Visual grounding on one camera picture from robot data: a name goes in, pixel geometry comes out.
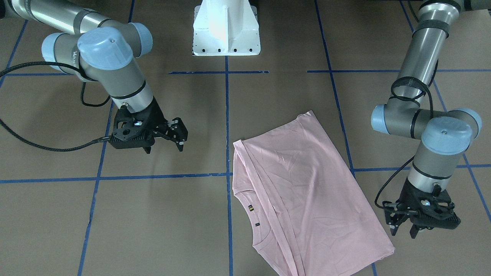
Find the light blue joint cap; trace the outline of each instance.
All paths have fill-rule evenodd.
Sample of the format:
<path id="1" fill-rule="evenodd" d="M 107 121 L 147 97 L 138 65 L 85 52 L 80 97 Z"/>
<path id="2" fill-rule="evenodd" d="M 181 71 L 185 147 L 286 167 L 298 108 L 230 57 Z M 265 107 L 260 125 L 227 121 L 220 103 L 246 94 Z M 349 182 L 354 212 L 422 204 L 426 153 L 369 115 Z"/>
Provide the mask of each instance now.
<path id="1" fill-rule="evenodd" d="M 378 132 L 389 134 L 385 124 L 385 116 L 383 110 L 385 105 L 378 105 L 372 112 L 372 128 Z"/>
<path id="2" fill-rule="evenodd" d="M 77 47 L 85 62 L 101 70 L 121 69 L 133 59 L 130 45 L 113 27 L 95 28 L 84 33 Z"/>
<path id="3" fill-rule="evenodd" d="M 131 25 L 135 26 L 138 35 L 140 35 L 140 43 L 141 43 L 141 53 L 137 57 L 141 57 L 143 55 L 148 54 L 153 47 L 153 38 L 150 31 L 143 25 L 142 23 L 133 23 L 130 22 Z"/>
<path id="4" fill-rule="evenodd" d="M 472 128 L 466 122 L 452 117 L 438 117 L 428 122 L 421 141 L 434 153 L 454 155 L 469 147 L 471 137 Z"/>
<path id="5" fill-rule="evenodd" d="M 45 61 L 56 62 L 56 59 L 55 59 L 55 43 L 56 43 L 56 40 L 58 39 L 58 37 L 62 34 L 65 34 L 65 33 L 64 32 L 52 33 L 44 39 L 43 44 L 41 45 L 41 53 L 42 53 Z M 63 72 L 59 66 L 52 66 L 52 65 L 50 65 L 50 66 L 52 68 L 58 70 L 58 71 Z"/>
<path id="6" fill-rule="evenodd" d="M 472 109 L 467 109 L 467 108 L 461 108 L 461 109 L 455 109 L 455 110 L 460 110 L 462 112 L 465 112 L 469 115 L 472 116 L 472 118 L 474 118 L 474 120 L 476 120 L 476 123 L 477 123 L 477 135 L 476 135 L 476 138 L 479 136 L 479 133 L 481 132 L 481 128 L 483 127 L 483 120 L 481 119 L 481 117 L 479 116 L 479 114 L 477 112 L 475 112 L 474 110 Z"/>

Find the folded pink garment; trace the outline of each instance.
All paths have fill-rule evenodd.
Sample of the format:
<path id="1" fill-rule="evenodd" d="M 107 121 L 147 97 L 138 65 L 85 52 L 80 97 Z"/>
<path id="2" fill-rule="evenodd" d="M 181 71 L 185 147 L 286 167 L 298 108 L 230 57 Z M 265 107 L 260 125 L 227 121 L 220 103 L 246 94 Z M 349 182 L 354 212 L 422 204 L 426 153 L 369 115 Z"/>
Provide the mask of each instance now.
<path id="1" fill-rule="evenodd" d="M 394 253 L 312 111 L 234 147 L 233 193 L 279 275 L 348 276 Z"/>

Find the white plastic bracket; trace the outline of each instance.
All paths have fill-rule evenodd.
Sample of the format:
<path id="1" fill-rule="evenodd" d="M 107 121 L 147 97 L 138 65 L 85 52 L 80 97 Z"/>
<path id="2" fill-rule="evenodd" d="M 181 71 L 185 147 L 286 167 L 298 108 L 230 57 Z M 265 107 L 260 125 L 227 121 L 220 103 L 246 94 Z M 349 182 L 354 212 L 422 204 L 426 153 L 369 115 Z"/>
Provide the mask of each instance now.
<path id="1" fill-rule="evenodd" d="M 203 0 L 194 8 L 195 55 L 258 55 L 257 8 L 248 0 Z"/>

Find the pink shirt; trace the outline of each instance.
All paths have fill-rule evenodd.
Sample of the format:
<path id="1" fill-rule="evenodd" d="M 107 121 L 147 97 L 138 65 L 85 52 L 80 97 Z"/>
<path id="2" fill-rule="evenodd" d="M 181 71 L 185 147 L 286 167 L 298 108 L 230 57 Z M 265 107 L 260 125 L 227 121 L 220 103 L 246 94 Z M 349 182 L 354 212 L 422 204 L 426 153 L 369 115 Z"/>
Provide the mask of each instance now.
<path id="1" fill-rule="evenodd" d="M 279 275 L 348 276 L 394 253 L 312 111 L 234 147 L 234 196 Z"/>

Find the robotic arm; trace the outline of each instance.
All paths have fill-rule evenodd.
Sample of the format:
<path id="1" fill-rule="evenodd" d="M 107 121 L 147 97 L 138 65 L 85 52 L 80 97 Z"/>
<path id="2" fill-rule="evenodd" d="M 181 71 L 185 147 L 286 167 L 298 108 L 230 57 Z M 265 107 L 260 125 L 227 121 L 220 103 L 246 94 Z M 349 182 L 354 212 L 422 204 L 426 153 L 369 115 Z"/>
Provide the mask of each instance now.
<path id="1" fill-rule="evenodd" d="M 135 57 L 152 49 L 150 31 L 140 23 L 123 24 L 66 0 L 0 0 L 2 12 L 16 14 L 57 28 L 64 33 L 46 37 L 46 61 L 82 69 L 52 66 L 83 82 L 100 81 L 118 107 L 109 143 L 117 148 L 142 147 L 150 153 L 155 138 L 174 142 L 183 150 L 188 131 L 180 118 L 164 118 Z"/>
<path id="2" fill-rule="evenodd" d="M 392 235 L 407 219 L 413 223 L 413 239 L 421 230 L 455 229 L 461 222 L 446 187 L 461 156 L 479 135 L 482 120 L 470 109 L 433 111 L 428 86 L 450 25 L 459 13 L 487 8 L 491 8 L 490 0 L 424 1 L 389 100 L 372 113 L 374 130 L 421 140 L 399 199 L 384 201 L 381 206 Z M 430 110 L 419 108 L 425 94 L 430 97 Z"/>

